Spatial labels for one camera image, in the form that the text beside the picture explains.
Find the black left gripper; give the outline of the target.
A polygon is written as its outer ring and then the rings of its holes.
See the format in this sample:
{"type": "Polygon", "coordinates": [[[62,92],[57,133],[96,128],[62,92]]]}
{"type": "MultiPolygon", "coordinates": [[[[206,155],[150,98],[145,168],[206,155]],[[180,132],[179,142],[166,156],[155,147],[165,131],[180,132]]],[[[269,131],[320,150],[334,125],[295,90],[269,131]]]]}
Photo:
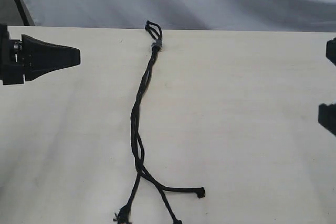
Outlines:
{"type": "Polygon", "coordinates": [[[8,26],[1,24],[3,85],[24,84],[25,80],[32,81],[49,72],[78,65],[79,49],[51,44],[28,35],[22,35],[22,40],[11,39],[8,26]]]}

